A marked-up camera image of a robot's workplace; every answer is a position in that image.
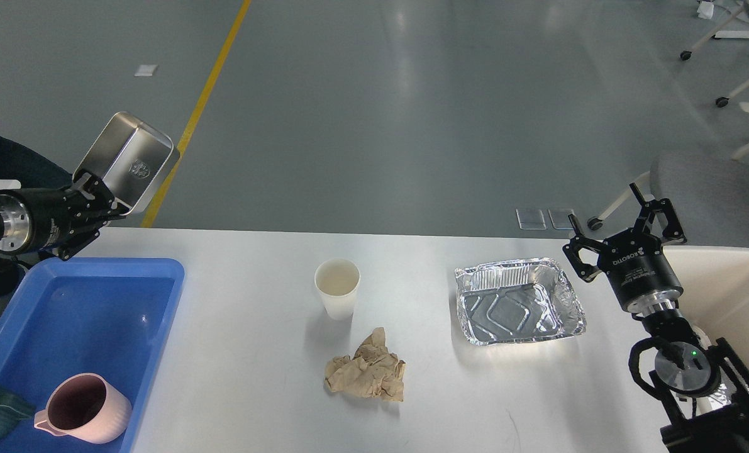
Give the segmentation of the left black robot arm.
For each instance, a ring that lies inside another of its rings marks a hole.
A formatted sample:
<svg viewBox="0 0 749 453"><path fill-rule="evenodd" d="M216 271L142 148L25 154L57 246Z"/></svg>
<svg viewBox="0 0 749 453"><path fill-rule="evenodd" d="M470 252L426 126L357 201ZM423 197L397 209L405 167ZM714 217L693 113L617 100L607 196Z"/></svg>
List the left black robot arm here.
<svg viewBox="0 0 749 453"><path fill-rule="evenodd" d="M26 254L70 260L133 210L89 172L63 188L0 189L0 271Z"/></svg>

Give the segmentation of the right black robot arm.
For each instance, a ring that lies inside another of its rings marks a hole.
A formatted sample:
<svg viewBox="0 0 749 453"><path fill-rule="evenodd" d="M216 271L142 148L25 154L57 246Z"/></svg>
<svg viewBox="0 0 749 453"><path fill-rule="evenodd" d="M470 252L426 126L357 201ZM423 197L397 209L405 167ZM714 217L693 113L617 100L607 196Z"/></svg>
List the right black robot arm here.
<svg viewBox="0 0 749 453"><path fill-rule="evenodd" d="M667 450L749 452L749 369L727 339L704 346L680 310L684 287L663 248L687 239L671 200L647 200L635 183L630 191L641 206L633 226L593 240L569 214L564 255L582 281L606 275L621 309L645 328L628 370L667 414Z"/></svg>

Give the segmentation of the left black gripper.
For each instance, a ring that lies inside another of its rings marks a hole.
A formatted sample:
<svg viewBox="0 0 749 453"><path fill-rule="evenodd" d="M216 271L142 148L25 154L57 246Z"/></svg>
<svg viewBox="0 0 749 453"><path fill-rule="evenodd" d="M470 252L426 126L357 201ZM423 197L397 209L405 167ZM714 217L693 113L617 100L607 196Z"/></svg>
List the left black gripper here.
<svg viewBox="0 0 749 453"><path fill-rule="evenodd" d="M76 173L70 189L0 190L0 252L20 255L56 249L56 256L68 261L100 236L101 226L83 228L83 221L114 221L128 215L129 209L104 181L87 171Z"/></svg>

